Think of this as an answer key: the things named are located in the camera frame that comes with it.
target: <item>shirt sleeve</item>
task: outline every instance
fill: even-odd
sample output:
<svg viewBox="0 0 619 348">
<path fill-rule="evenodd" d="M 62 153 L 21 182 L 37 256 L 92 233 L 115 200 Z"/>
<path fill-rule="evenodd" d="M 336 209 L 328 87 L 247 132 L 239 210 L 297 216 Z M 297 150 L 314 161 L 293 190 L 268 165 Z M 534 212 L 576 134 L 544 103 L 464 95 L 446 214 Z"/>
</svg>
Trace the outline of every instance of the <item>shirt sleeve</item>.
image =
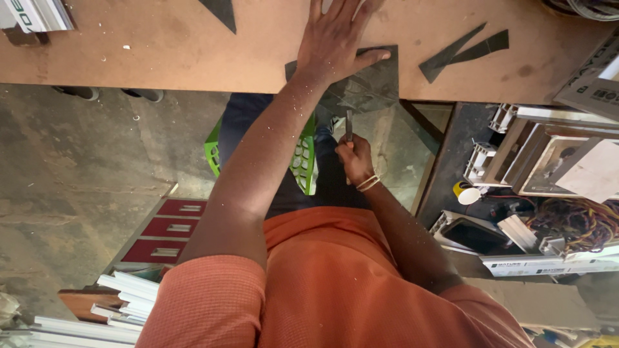
<svg viewBox="0 0 619 348">
<path fill-rule="evenodd" d="M 493 347 L 534 348 L 514 316 L 483 290 L 471 285 L 458 285 L 445 290 L 440 297 L 458 306 Z"/>
<path fill-rule="evenodd" d="M 136 347 L 254 347 L 265 284 L 262 267 L 240 256 L 180 264 L 163 277 Z"/>
</svg>

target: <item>right hand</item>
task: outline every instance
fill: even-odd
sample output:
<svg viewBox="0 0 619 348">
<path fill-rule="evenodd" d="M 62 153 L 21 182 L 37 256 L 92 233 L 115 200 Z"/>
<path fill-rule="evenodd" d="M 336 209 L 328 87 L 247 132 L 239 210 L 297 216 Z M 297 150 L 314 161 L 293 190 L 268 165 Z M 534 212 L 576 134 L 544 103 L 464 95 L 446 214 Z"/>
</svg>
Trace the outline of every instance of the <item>right hand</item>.
<svg viewBox="0 0 619 348">
<path fill-rule="evenodd" d="M 340 139 L 335 152 L 344 164 L 344 171 L 350 183 L 359 186 L 374 175 L 370 143 L 366 139 L 353 134 L 352 143 L 354 146 L 351 149 L 349 144 L 346 143 L 345 137 L 343 136 Z"/>
</svg>

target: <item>drawer handle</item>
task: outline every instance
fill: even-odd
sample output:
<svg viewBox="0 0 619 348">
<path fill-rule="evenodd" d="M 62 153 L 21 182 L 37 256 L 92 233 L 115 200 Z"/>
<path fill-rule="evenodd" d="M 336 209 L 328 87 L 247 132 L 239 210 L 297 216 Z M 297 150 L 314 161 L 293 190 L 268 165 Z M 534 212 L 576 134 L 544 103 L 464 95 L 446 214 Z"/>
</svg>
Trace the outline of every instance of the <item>drawer handle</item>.
<svg viewBox="0 0 619 348">
<path fill-rule="evenodd" d="M 202 209 L 201 206 L 183 206 L 180 211 L 200 211 Z"/>
<path fill-rule="evenodd" d="M 191 225 L 175 225 L 171 224 L 166 231 L 171 232 L 189 232 L 191 230 Z"/>
<path fill-rule="evenodd" d="M 168 256 L 168 257 L 176 257 L 180 249 L 170 249 L 170 248 L 155 248 L 153 252 L 150 254 L 151 256 Z"/>
</svg>

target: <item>green chair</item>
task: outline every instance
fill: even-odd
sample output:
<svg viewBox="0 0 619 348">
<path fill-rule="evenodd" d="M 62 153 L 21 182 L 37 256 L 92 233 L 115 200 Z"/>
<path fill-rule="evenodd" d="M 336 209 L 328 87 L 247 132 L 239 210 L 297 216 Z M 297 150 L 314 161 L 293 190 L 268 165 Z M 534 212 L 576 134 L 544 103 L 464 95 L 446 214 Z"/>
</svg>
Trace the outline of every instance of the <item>green chair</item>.
<svg viewBox="0 0 619 348">
<path fill-rule="evenodd" d="M 219 169 L 219 129 L 222 127 L 222 119 L 220 118 L 215 125 L 215 128 L 210 132 L 209 137 L 204 142 L 204 152 L 206 160 L 209 163 L 210 169 L 215 176 L 219 177 L 221 173 Z M 311 195 L 312 192 L 312 174 L 314 173 L 314 113 L 312 113 L 309 121 L 305 124 L 295 153 L 290 160 L 290 170 L 297 179 L 299 187 L 306 195 Z"/>
</svg>

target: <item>red cabinet drawer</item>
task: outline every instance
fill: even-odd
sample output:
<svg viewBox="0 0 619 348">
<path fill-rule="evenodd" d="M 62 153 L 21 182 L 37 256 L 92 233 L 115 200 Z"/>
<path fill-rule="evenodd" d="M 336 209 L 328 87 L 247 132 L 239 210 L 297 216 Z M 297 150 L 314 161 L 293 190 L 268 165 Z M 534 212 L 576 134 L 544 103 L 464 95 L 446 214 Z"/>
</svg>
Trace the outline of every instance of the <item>red cabinet drawer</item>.
<svg viewBox="0 0 619 348">
<path fill-rule="evenodd" d="M 176 264 L 186 241 L 138 239 L 122 262 Z"/>
<path fill-rule="evenodd" d="M 141 236 L 189 238 L 199 220 L 154 217 Z"/>
<path fill-rule="evenodd" d="M 163 203 L 157 215 L 202 216 L 206 201 L 183 201 L 168 199 Z"/>
</svg>

